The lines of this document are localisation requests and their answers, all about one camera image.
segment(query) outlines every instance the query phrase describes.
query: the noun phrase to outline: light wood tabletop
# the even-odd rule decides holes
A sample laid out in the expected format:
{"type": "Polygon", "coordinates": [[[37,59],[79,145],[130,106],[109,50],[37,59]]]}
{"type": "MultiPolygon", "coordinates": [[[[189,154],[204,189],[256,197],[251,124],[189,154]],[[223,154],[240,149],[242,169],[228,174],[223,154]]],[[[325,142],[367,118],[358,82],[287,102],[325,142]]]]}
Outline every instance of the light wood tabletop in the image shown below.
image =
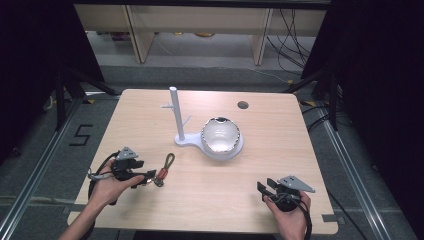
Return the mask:
{"type": "MultiPolygon", "coordinates": [[[[125,90],[105,131],[91,169],[113,152],[128,146],[138,153],[147,172],[164,166],[168,153],[175,161],[164,186],[151,183],[126,190],[115,206],[107,206],[96,227],[117,229],[278,233],[276,222],[256,189],[294,175],[316,190],[312,199],[312,234],[335,234],[338,225],[299,108],[292,94],[178,90],[185,133],[200,132],[212,117],[234,121],[243,135],[241,152],[231,160],[208,158],[198,148],[180,147],[168,90],[125,90]],[[244,101],[247,109],[238,107],[244,101]]],[[[75,204],[87,203],[89,179],[75,204]]],[[[72,211],[71,223],[79,214],[72,211]]]]}

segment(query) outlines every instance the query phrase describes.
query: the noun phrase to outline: bowl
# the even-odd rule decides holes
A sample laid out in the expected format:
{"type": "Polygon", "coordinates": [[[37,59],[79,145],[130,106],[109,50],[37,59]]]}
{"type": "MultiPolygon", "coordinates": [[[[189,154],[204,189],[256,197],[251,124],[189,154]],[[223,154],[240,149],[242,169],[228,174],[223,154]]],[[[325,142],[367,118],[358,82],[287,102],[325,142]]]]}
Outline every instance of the bowl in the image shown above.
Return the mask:
{"type": "Polygon", "coordinates": [[[225,117],[209,119],[201,136],[203,147],[211,154],[231,154],[240,142],[239,128],[225,117]]]}

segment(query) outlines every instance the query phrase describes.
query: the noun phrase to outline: forearm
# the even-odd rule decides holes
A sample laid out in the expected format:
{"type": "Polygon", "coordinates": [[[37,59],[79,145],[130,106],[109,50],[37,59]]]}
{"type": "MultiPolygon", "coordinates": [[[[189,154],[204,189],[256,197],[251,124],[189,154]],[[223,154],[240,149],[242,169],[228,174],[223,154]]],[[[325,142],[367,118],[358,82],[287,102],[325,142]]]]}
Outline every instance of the forearm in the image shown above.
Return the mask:
{"type": "Polygon", "coordinates": [[[59,239],[80,239],[90,229],[104,206],[88,203],[59,239]]]}

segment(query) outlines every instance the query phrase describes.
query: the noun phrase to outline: table hole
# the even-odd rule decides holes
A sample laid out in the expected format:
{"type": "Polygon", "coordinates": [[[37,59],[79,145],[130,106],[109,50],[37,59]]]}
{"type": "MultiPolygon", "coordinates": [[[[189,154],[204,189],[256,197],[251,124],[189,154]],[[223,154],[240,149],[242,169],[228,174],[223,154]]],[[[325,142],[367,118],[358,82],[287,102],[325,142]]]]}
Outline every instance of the table hole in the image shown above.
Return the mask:
{"type": "Polygon", "coordinates": [[[237,103],[237,106],[240,109],[247,109],[249,107],[249,104],[245,101],[240,101],[240,102],[237,103]]]}

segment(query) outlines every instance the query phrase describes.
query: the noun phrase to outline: white pole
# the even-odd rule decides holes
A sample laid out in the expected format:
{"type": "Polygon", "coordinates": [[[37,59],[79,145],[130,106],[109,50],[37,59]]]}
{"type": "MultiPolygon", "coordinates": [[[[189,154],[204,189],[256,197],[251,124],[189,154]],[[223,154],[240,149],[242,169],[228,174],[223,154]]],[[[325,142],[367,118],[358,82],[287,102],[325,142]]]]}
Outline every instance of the white pole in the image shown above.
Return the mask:
{"type": "Polygon", "coordinates": [[[181,120],[181,111],[180,111],[180,103],[178,102],[177,88],[170,87],[169,90],[171,92],[172,107],[174,109],[175,121],[177,122],[178,137],[180,138],[180,141],[184,141],[185,136],[184,136],[184,129],[183,129],[183,121],[181,120]]]}

